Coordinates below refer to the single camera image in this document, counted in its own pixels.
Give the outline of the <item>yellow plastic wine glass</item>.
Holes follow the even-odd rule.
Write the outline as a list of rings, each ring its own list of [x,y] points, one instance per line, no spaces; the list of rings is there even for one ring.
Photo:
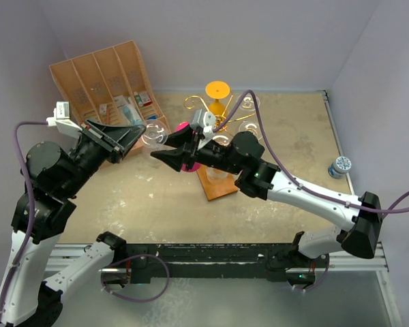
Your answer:
[[[225,110],[225,105],[221,102],[230,95],[230,87],[226,82],[215,80],[210,82],[205,87],[205,93],[212,99],[209,105],[209,110],[215,116],[222,116]]]

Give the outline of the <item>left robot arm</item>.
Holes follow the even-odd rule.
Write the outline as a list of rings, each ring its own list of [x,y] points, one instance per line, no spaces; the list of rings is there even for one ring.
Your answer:
[[[64,151],[40,142],[20,155],[25,192],[12,219],[12,247],[0,287],[0,326],[52,326],[89,272],[126,261],[125,241],[106,232],[67,268],[51,277],[48,259],[76,209],[74,198],[108,161],[119,163],[145,132],[144,125],[110,126],[87,120],[77,125],[49,118],[47,125],[77,143]]]

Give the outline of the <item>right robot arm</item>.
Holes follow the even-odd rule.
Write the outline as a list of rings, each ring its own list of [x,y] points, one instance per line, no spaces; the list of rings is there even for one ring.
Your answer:
[[[197,130],[185,127],[169,135],[168,149],[153,151],[151,156],[177,172],[199,163],[236,174],[234,183],[246,196],[289,204],[331,222],[330,228],[296,234],[289,251],[296,266],[337,251],[363,259],[374,257],[382,225],[376,213],[380,208],[377,195],[348,195],[287,175],[282,167],[262,159],[264,147],[248,131],[237,133],[227,145],[215,140],[201,145],[201,140]]]

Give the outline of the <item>clear champagne flute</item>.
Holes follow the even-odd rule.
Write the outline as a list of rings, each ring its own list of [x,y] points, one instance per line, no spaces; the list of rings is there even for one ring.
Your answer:
[[[256,111],[254,99],[250,94],[247,94],[245,97],[238,96],[235,103],[237,104],[240,99],[242,99],[242,101],[238,105],[238,110],[243,110],[245,112],[255,112]]]

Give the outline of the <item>clear wine glass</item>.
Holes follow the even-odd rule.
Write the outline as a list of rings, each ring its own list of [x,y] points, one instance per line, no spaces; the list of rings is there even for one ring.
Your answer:
[[[146,163],[152,168],[158,168],[162,162],[151,156],[153,151],[167,150],[166,140],[169,135],[167,126],[157,119],[145,121],[146,131],[141,136],[142,154]]]
[[[213,137],[213,140],[219,145],[228,146],[232,137],[228,134],[218,134]],[[206,168],[206,174],[208,181],[214,185],[223,183],[229,175],[229,173],[222,168],[221,163],[209,164]]]
[[[258,122],[256,121],[244,121],[239,126],[239,132],[248,131],[255,135],[258,140],[262,139],[262,132]]]

